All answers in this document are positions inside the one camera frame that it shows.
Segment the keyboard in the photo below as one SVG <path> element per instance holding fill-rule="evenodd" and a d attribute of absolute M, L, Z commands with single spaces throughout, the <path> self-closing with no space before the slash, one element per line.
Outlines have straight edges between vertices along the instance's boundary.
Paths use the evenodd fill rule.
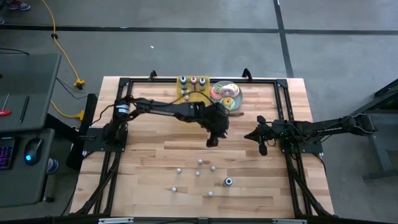
<path fill-rule="evenodd" d="M 12 167 L 16 150 L 17 139 L 15 137 L 0 138 L 0 170 L 8 170 Z"/>

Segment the gray floor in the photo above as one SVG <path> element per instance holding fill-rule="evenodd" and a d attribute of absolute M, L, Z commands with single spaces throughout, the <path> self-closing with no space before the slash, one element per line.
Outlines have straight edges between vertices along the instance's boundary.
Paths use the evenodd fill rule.
<path fill-rule="evenodd" d="M 7 22 L 50 24 L 40 1 L 27 1 L 29 12 L 3 10 Z M 395 0 L 280 0 L 287 29 L 396 29 Z M 48 0 L 57 24 L 71 26 L 277 28 L 272 0 Z M 0 30 L 0 47 L 31 54 L 59 52 L 47 31 Z M 249 68 L 256 77 L 286 77 L 278 34 L 165 32 L 59 32 L 59 41 L 97 92 L 105 75 L 207 74 L 240 76 Z M 295 77 L 305 79 L 314 121 L 344 116 L 398 75 L 398 36 L 287 35 Z M 58 77 L 72 84 L 65 58 Z M 68 114 L 82 110 L 57 85 L 53 100 Z M 79 122 L 64 119 L 69 125 Z M 345 218 L 398 222 L 398 179 L 364 183 L 377 170 L 366 138 L 333 136 L 323 144 L 335 213 Z M 60 215 L 76 181 L 66 170 L 54 176 L 53 205 L 2 208 L 0 219 Z"/>

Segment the gray desk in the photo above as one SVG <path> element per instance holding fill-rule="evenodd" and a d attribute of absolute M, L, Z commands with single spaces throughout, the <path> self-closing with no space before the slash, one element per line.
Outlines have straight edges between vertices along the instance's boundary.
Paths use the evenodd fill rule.
<path fill-rule="evenodd" d="M 40 161 L 34 166 L 28 166 L 24 160 L 24 149 L 29 140 L 38 137 L 43 139 Z M 24 131 L 13 133 L 20 141 L 15 153 L 11 170 L 0 170 L 0 207 L 32 205 L 42 199 L 42 191 L 46 178 L 47 162 L 55 131 Z"/>
<path fill-rule="evenodd" d="M 0 55 L 0 109 L 10 93 L 5 109 L 12 113 L 0 118 L 0 133 L 43 128 L 60 59 L 59 54 Z M 20 124 L 27 95 L 30 100 Z"/>

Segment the yellow board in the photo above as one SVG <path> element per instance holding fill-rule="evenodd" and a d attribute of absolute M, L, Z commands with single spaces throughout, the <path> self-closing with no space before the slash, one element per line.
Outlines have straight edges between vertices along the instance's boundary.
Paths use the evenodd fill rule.
<path fill-rule="evenodd" d="M 205 83 L 205 90 L 201 91 L 202 93 L 204 93 L 208 98 L 210 98 L 210 78 L 207 76 L 184 76 L 187 79 L 187 90 L 189 90 L 189 92 L 193 92 L 193 91 L 201 91 L 200 90 L 200 86 L 199 86 L 199 80 L 201 78 L 204 78 L 206 80 Z M 191 78 L 195 77 L 197 79 L 197 83 L 195 85 L 195 88 L 193 87 L 193 85 L 191 84 Z M 191 93 L 189 94 L 189 100 L 186 100 L 184 97 L 181 98 L 182 94 L 181 94 L 181 90 L 182 90 L 182 86 L 181 86 L 181 82 L 180 82 L 180 78 L 181 76 L 177 77 L 177 102 L 175 102 L 176 104 L 179 103 L 184 103 L 184 102 L 200 102 L 203 101 L 205 102 L 206 106 L 210 105 L 209 99 L 207 99 L 205 96 L 203 96 L 200 93 Z"/>

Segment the butcher block tabletop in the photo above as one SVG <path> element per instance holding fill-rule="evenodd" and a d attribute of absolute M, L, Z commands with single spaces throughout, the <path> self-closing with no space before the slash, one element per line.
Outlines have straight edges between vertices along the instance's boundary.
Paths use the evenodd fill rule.
<path fill-rule="evenodd" d="M 104 77 L 94 120 L 113 104 L 119 79 Z M 304 80 L 288 78 L 287 82 L 295 120 L 312 121 Z M 156 114 L 142 114 L 129 122 L 112 217 L 294 217 L 285 157 L 278 142 L 268 146 L 267 156 L 261 156 L 258 144 L 243 138 L 257 126 L 257 115 L 268 121 L 278 119 L 274 87 L 258 83 L 239 84 L 239 87 L 244 97 L 239 111 L 244 115 L 229 118 L 228 138 L 220 139 L 218 147 L 206 147 L 208 133 L 197 123 Z M 162 102 L 176 99 L 175 83 L 134 83 L 132 92 L 135 98 Z M 282 89 L 280 95 L 285 109 Z M 111 115 L 112 110 L 107 110 L 94 127 L 103 127 Z M 103 157 L 103 152 L 94 152 L 83 161 L 71 212 L 81 208 L 98 186 Z M 333 213 L 322 163 L 311 154 L 302 157 L 309 189 Z M 198 163 L 199 159 L 203 160 L 202 164 Z M 200 172 L 199 176 L 195 175 L 196 171 Z M 233 180 L 231 187 L 223 186 L 227 177 Z M 213 192 L 213 196 L 208 196 L 208 192 Z M 305 211 L 301 190 L 297 192 L 300 208 Z M 104 190 L 101 211 L 107 195 L 108 187 Z"/>

